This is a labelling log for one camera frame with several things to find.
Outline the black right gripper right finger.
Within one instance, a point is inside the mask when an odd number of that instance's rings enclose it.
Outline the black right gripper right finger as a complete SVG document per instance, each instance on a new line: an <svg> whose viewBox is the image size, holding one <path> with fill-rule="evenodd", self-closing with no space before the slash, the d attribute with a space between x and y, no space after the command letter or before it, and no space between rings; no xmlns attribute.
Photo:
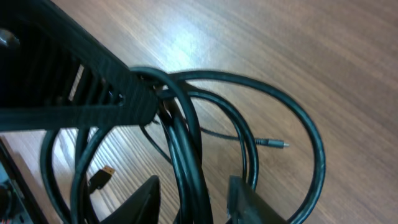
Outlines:
<svg viewBox="0 0 398 224"><path fill-rule="evenodd" d="M229 177L227 224L288 224L238 176Z"/></svg>

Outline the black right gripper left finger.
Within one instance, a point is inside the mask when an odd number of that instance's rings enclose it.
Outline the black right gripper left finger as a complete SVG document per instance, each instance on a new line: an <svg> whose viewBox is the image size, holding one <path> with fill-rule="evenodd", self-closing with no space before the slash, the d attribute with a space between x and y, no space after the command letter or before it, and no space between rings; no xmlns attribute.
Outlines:
<svg viewBox="0 0 398 224"><path fill-rule="evenodd" d="M159 213L160 180L153 175L101 224L157 224Z"/></svg>

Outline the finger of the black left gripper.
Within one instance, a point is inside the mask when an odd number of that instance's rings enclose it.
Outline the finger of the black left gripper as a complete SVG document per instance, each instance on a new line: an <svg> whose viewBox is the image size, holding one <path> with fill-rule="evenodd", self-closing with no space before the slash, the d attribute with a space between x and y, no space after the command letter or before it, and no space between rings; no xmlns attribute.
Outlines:
<svg viewBox="0 0 398 224"><path fill-rule="evenodd" d="M150 123L158 99L51 1L2 1L1 129Z"/></svg>

